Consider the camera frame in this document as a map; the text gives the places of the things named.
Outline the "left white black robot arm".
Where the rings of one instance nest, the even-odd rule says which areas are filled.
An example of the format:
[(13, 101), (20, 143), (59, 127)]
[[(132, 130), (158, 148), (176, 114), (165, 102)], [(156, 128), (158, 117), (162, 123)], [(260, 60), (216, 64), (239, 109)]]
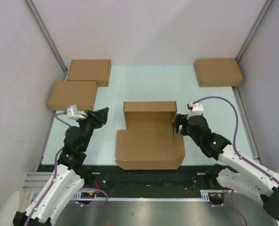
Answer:
[(86, 110), (80, 114), (76, 105), (66, 108), (65, 115), (78, 122), (65, 132), (64, 146), (57, 152), (54, 170), (36, 199), (25, 209), (17, 212), (15, 226), (53, 226), (74, 194), (92, 185), (90, 167), (83, 164), (94, 130), (107, 123), (109, 108)]

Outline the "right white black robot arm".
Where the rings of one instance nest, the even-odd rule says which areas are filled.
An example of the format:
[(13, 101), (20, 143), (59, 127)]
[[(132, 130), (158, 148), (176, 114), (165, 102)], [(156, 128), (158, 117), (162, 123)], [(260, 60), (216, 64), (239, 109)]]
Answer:
[(178, 114), (172, 127), (175, 134), (191, 137), (206, 157), (224, 164), (215, 164), (207, 173), (206, 184), (211, 189), (222, 186), (236, 190), (279, 221), (279, 173), (237, 151), (228, 139), (211, 131), (202, 115)]

